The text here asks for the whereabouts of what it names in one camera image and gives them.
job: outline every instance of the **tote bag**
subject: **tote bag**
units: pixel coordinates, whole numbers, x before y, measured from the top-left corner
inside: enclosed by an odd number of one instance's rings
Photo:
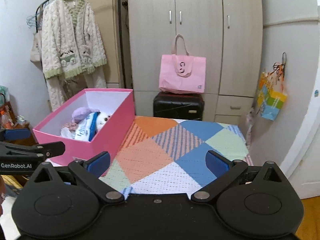
[[[186,55],[177,55],[177,41],[182,38]],[[159,89],[176,94],[204,93],[205,57],[190,56],[182,35],[178,34],[171,55],[162,55]]]

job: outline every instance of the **purple plush toy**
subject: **purple plush toy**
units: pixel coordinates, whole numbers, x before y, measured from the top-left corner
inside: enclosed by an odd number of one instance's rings
[[[72,114],[72,122],[79,123],[84,118],[86,118],[89,114],[100,112],[98,109],[91,109],[88,107],[79,107]]]

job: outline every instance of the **wooden floor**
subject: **wooden floor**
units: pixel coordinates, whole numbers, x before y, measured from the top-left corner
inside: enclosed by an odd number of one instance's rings
[[[302,200],[303,221],[296,233],[301,240],[320,240],[320,196]]]

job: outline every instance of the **blue package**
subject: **blue package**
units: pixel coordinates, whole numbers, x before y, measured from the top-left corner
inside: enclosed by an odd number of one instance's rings
[[[90,142],[96,134],[98,112],[89,114],[78,124],[75,140]]]

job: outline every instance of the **blue gripper pad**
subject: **blue gripper pad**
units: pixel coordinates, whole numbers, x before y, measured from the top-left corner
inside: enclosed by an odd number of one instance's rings
[[[31,136],[29,129],[9,129],[4,133],[6,141],[26,139]]]
[[[207,168],[218,178],[230,170],[233,163],[214,151],[208,151],[205,156]]]
[[[83,167],[99,178],[110,166],[111,157],[108,152],[102,152],[83,163]]]

